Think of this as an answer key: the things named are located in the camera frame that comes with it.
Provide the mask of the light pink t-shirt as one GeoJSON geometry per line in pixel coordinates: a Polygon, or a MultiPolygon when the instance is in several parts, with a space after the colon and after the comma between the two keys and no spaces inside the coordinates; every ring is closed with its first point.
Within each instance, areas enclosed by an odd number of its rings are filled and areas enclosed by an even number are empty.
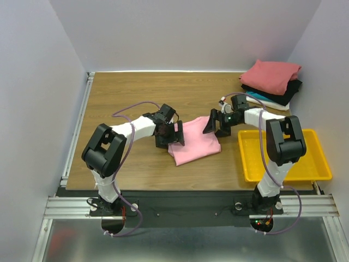
{"type": "Polygon", "coordinates": [[[168,153],[173,157],[176,166],[221,152],[221,145],[213,132],[203,134],[209,116],[201,116],[183,123],[184,143],[170,144],[168,153]]]}

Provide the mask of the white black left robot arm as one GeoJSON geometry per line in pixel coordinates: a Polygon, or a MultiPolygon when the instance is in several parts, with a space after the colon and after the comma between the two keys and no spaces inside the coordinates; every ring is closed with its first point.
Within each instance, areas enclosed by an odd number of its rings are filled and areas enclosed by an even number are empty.
{"type": "Polygon", "coordinates": [[[98,189],[99,200],[88,203],[109,215],[116,215],[123,206],[115,180],[135,141],[153,136],[157,148],[167,149],[177,142],[185,145],[183,122],[176,110],[167,104],[135,120],[121,115],[119,111],[113,117],[122,117],[127,122],[117,126],[98,125],[81,156],[98,189]]]}

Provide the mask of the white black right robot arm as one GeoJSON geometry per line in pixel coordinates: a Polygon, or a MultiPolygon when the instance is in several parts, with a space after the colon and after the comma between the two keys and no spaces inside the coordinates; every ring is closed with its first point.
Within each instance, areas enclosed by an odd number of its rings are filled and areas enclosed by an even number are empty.
{"type": "Polygon", "coordinates": [[[230,136],[231,128],[239,124],[258,128],[265,173],[253,191],[250,205],[255,212],[263,213],[276,206],[286,175],[306,154],[302,128],[297,116],[272,114],[261,100],[258,101],[260,107],[250,106],[248,94],[235,92],[230,94],[230,98],[231,103],[228,104],[226,97],[222,97],[220,109],[211,109],[202,132],[224,138],[230,136]]]}

